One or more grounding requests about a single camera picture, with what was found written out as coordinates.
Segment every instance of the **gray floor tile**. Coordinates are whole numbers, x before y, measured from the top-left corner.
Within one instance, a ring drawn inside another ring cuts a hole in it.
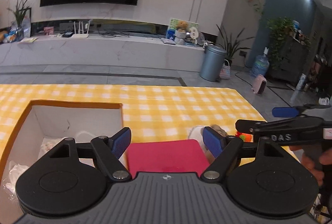
[[[38,74],[0,74],[1,84],[32,84]]]
[[[178,80],[111,76],[108,77],[107,84],[181,86]]]
[[[178,70],[178,74],[179,74],[179,77],[181,77],[181,78],[190,78],[190,79],[199,79],[200,78],[199,72]]]
[[[241,81],[241,79],[247,81],[249,84],[253,84],[255,78],[251,77],[248,72],[241,71],[231,71],[231,80],[233,81]]]
[[[99,65],[48,65],[43,72],[108,73],[109,69]]]
[[[0,66],[0,73],[8,72],[40,72],[43,71],[47,65],[17,65],[17,66]]]
[[[272,88],[281,98],[291,106],[300,106],[305,103],[318,104],[318,97],[312,92],[300,92],[298,90],[284,90]]]
[[[34,84],[107,84],[107,76],[40,74]]]
[[[207,81],[201,77],[199,77],[197,79],[194,79],[194,78],[182,78],[182,79],[186,83],[187,86],[191,86],[191,87],[224,87],[224,86],[220,86],[220,84],[218,82]]]
[[[109,73],[179,77],[176,70],[149,69],[146,67],[110,66]]]
[[[273,86],[273,87],[281,87],[281,88],[285,88],[285,89],[290,89],[286,83],[284,81],[280,81],[280,80],[271,80],[268,79],[266,81],[266,85],[267,86]]]

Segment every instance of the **blue wall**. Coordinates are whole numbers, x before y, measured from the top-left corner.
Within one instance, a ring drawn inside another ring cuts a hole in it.
[[[270,30],[267,28],[267,19],[277,17],[289,17],[300,23],[304,34],[309,35],[316,11],[313,0],[266,0],[264,14],[259,24],[257,35],[248,58],[248,65],[254,63],[255,57],[263,54],[264,48],[268,46]]]

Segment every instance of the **orange toy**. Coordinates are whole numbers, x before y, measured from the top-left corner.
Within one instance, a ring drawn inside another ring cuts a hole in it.
[[[236,131],[235,136],[241,138],[244,142],[251,142],[252,139],[252,135],[238,131]]]

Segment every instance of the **black round disc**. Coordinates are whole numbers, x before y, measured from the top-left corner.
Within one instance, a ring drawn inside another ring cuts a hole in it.
[[[89,165],[32,166],[16,183],[21,207],[34,215],[66,216],[83,211],[100,200],[106,179]]]
[[[228,176],[226,186],[238,204],[267,217],[308,212],[318,194],[313,175],[283,158],[240,166]]]

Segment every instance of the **gray ribbed plate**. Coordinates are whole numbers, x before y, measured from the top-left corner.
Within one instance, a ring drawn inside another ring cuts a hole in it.
[[[259,218],[236,207],[219,184],[200,181],[196,174],[139,173],[128,183],[112,186],[94,208],[62,219],[24,215],[19,224],[267,224],[316,223],[308,215],[289,220]]]

